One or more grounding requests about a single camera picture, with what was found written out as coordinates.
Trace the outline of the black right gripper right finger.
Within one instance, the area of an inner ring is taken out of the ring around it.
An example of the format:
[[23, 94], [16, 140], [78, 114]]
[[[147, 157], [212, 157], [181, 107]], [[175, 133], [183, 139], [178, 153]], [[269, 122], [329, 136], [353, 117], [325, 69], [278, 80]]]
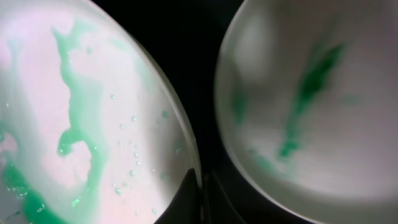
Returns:
[[214, 171], [203, 179], [203, 213], [205, 224], [245, 224], [235, 210]]

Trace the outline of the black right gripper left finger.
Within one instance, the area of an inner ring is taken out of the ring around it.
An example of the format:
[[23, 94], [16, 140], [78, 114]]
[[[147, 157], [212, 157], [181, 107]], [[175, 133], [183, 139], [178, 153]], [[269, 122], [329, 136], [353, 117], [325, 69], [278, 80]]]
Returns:
[[170, 205], [155, 224], [199, 224], [200, 193], [194, 169], [189, 169]]

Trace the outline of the white plate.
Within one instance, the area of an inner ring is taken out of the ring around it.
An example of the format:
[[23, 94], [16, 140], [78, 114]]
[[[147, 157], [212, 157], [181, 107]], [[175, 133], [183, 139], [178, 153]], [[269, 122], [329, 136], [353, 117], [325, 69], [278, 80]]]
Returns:
[[194, 169], [183, 106], [92, 1], [1, 2], [1, 222], [155, 223]]

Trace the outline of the green rimmed plate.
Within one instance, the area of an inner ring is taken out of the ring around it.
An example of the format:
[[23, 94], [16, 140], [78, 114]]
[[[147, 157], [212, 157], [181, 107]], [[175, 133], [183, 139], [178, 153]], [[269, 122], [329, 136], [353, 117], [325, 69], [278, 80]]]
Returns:
[[278, 207], [397, 222], [397, 0], [244, 1], [215, 111], [229, 158]]

